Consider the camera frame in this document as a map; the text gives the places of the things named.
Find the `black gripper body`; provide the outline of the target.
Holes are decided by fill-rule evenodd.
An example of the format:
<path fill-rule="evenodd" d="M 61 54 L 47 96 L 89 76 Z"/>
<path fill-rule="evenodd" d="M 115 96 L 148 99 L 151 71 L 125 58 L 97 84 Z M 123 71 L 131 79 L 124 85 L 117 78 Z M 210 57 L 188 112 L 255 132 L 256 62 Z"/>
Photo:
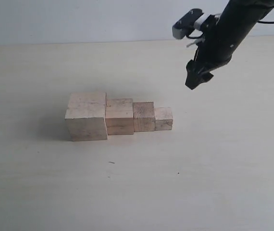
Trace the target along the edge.
<path fill-rule="evenodd" d="M 274 8 L 267 0 L 231 0 L 218 22 L 204 33 L 194 60 L 187 64 L 189 74 L 204 74 L 226 65 L 252 28 Z"/>

